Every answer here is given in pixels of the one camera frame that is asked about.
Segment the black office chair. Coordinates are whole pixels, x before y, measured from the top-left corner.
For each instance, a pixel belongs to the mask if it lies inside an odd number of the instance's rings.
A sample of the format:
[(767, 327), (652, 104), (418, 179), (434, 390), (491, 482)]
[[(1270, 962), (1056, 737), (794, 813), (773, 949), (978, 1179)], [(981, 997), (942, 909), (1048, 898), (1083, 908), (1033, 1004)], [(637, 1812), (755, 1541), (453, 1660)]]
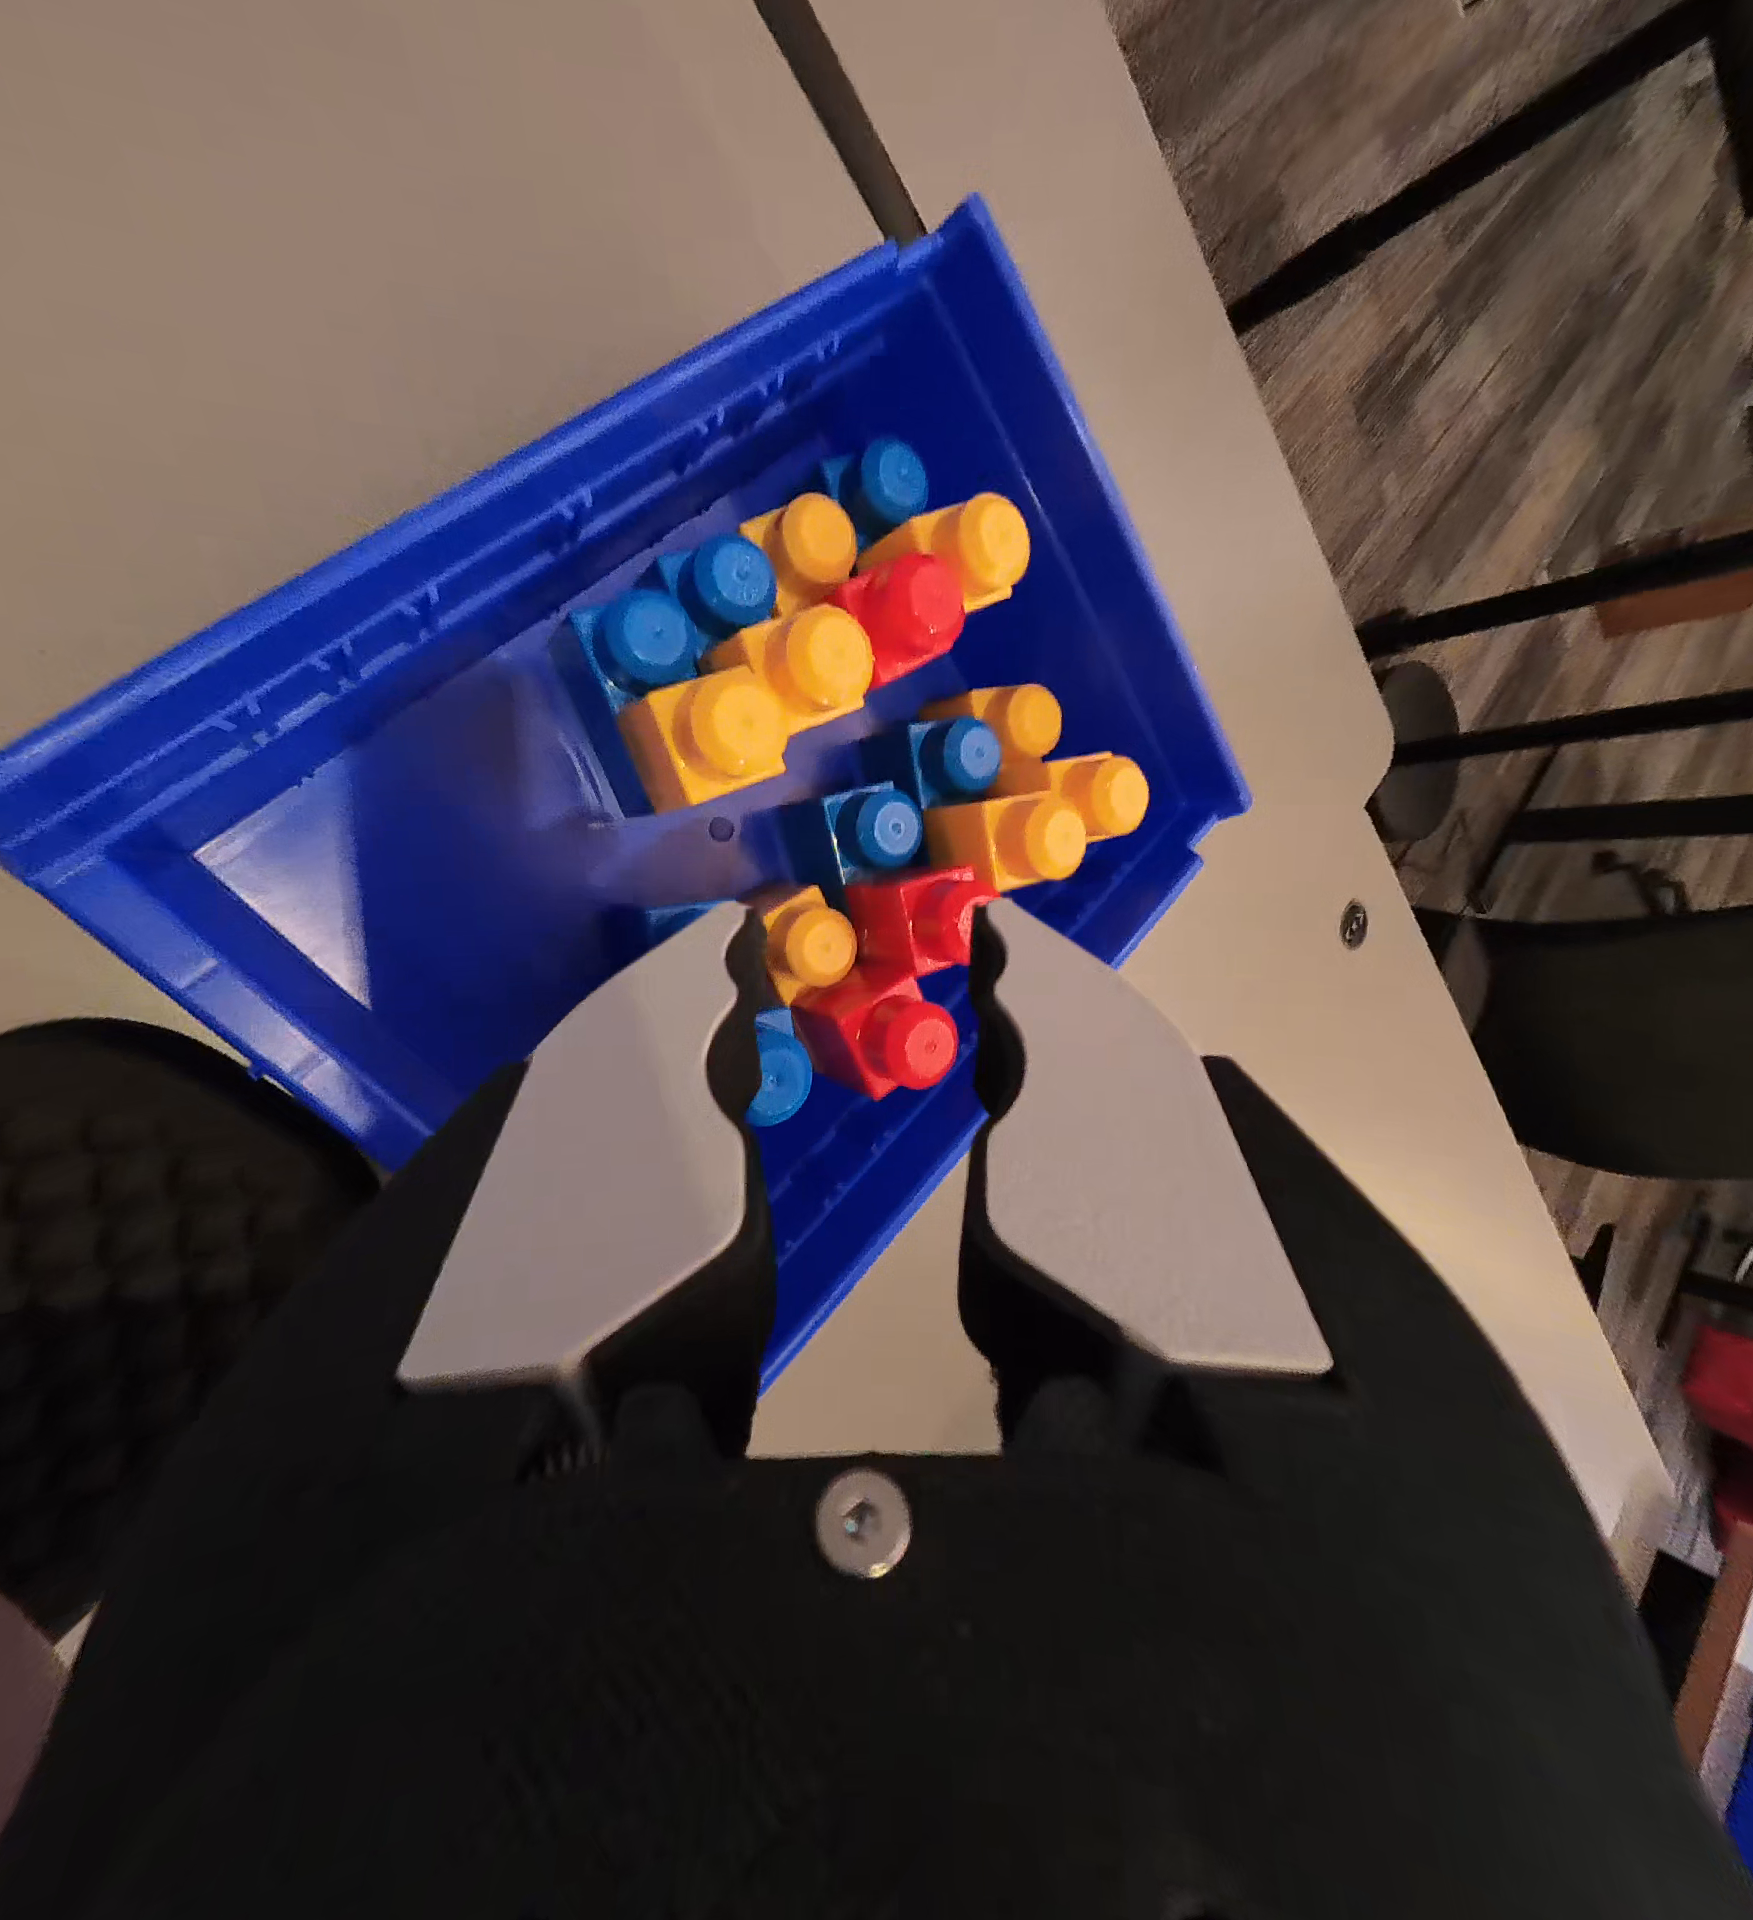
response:
[(1513, 1128), (1654, 1182), (1753, 1182), (1753, 903), (1510, 922), (1415, 909)]

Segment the plain blue object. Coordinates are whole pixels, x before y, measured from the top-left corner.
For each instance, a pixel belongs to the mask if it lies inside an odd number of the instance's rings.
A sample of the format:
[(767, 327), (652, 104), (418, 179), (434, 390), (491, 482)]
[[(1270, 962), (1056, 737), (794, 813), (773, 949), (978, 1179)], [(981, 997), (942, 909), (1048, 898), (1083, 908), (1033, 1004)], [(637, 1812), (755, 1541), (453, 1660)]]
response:
[[(929, 504), (1004, 491), (1033, 563), (944, 662), (800, 735), (749, 796), (653, 813), (570, 614), (737, 533), (818, 465), (910, 441)], [(858, 742), (1038, 682), (1061, 755), (1121, 751), (1144, 824), (1024, 905), (1123, 960), (1251, 790), (981, 198), (556, 425), (0, 748), (0, 865), (391, 1169), (604, 977), (791, 870), (783, 810)], [(982, 1121), (966, 967), (929, 1090), (816, 1077), (761, 1145), (788, 1269), (764, 1381)]]

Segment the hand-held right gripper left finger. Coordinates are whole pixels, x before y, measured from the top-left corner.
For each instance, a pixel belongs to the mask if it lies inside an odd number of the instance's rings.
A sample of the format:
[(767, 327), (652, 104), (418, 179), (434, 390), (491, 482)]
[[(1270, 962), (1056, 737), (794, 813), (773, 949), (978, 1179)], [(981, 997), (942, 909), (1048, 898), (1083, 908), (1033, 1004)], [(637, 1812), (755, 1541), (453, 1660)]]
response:
[(774, 1234), (747, 1112), (767, 933), (708, 908), (559, 1021), (514, 1084), (398, 1378), (755, 1387)]

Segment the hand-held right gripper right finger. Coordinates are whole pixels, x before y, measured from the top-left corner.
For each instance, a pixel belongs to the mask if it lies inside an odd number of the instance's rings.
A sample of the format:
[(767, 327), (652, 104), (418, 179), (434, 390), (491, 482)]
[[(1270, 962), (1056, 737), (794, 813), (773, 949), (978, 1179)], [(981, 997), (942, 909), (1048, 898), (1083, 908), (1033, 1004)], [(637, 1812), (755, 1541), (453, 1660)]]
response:
[(1086, 948), (978, 909), (978, 1255), (1175, 1369), (1316, 1380), (1331, 1354), (1210, 1071)]

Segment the pile of toy blocks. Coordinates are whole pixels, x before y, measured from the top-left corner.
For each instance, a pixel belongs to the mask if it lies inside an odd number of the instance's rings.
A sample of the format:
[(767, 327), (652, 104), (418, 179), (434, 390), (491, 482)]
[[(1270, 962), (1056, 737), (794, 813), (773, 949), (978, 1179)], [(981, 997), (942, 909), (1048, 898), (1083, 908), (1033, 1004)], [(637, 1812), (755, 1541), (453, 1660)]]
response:
[[(1033, 563), (1024, 512), (1004, 491), (931, 505), (928, 480), (910, 441), (874, 437), (570, 614), (653, 813), (780, 779), (800, 735), (944, 662), (973, 613), (1012, 596)], [(791, 874), (744, 900), (773, 996), (755, 1018), (750, 1125), (792, 1119), (816, 1077), (881, 1098), (947, 1075), (955, 1021), (922, 980), (970, 963), (988, 900), (1076, 877), (1150, 813), (1135, 758), (1061, 755), (1059, 737), (1038, 682), (946, 694), (859, 739), (859, 780), (783, 810)]]

